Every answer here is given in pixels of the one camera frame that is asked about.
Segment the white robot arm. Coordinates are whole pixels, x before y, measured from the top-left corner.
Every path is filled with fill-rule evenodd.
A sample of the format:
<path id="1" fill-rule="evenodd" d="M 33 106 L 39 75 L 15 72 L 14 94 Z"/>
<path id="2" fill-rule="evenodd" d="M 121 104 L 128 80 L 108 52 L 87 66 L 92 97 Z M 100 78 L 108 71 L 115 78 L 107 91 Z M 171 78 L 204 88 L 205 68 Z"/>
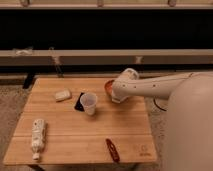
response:
<path id="1" fill-rule="evenodd" d="M 213 71 L 141 79 L 125 69 L 112 83 L 112 100 L 166 99 L 163 171 L 213 171 Z"/>

